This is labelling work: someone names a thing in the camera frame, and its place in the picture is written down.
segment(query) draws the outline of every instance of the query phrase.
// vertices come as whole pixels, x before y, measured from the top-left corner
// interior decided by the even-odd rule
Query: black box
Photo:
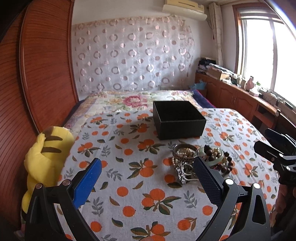
[[[160,140],[199,137],[207,122],[189,101],[154,101],[153,119]]]

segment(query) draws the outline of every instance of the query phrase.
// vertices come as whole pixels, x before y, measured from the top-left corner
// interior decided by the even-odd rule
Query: pink bottle
[[[253,89],[254,87],[255,87],[254,77],[251,76],[246,84],[246,90],[249,91],[249,90]]]

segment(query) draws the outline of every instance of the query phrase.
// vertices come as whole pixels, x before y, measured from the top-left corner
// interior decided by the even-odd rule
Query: yellow plush toy
[[[51,126],[37,136],[24,161],[28,172],[28,191],[22,198],[22,210],[25,213],[28,212],[37,183],[42,183],[46,187],[57,184],[73,144],[73,135],[64,127]]]

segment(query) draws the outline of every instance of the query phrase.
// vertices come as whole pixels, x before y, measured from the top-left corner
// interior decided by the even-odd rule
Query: sheer curtain with circles
[[[194,40],[178,17],[134,17],[72,26],[79,99],[97,91],[186,89]]]

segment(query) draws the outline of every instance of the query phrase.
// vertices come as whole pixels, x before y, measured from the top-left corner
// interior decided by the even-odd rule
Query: silver bolt
[[[226,182],[228,185],[233,185],[233,184],[234,184],[233,180],[232,180],[232,179],[229,179],[229,178],[226,179],[225,182]]]
[[[260,185],[258,183],[254,183],[254,188],[260,189]]]
[[[63,181],[64,186],[68,186],[68,185],[70,185],[70,183],[71,183],[71,181],[68,179]]]
[[[41,183],[36,184],[35,188],[36,188],[36,189],[40,189],[40,188],[42,188],[42,184],[41,184]]]

